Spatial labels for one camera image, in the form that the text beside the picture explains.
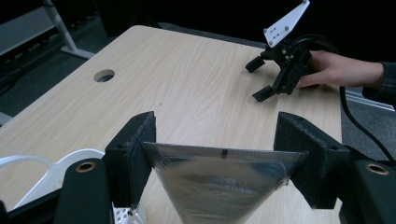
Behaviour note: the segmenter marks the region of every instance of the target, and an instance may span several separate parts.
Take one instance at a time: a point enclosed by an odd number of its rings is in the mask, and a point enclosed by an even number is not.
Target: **wooden table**
[[[0,157],[52,161],[82,148],[104,151],[133,116],[154,111],[157,142],[272,150],[279,111],[308,119],[341,142],[339,91],[295,90],[258,103],[251,95],[279,72],[245,65],[262,49],[134,26],[0,128]],[[113,74],[107,82],[95,81]],[[30,162],[0,170],[0,199],[12,208],[43,175]],[[180,223],[154,172],[142,197],[148,223]],[[313,210],[290,181],[247,223],[338,223],[334,210]]]

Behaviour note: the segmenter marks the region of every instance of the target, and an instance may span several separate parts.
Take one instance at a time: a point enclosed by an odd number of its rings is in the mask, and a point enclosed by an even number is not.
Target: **black floor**
[[[161,23],[161,26],[164,29],[203,35],[259,48],[263,46],[262,43],[194,31],[169,23]],[[90,18],[77,28],[69,30],[69,32],[79,49],[92,53],[98,52],[115,39],[115,37],[106,36],[103,24],[98,16]],[[15,85],[0,95],[0,112],[14,117],[87,61],[60,51],[62,46],[62,38],[59,35],[54,35],[46,46],[36,46],[17,60],[1,64],[1,74],[12,71],[12,74],[21,75],[21,77]],[[393,128],[396,127],[395,112],[350,101],[348,101],[348,106],[354,118],[382,142],[396,158],[396,148],[394,147],[396,146],[396,138],[394,137],[396,131]],[[354,147],[373,159],[386,159],[379,147],[367,135],[358,130],[345,113],[342,114],[342,129],[344,145]]]

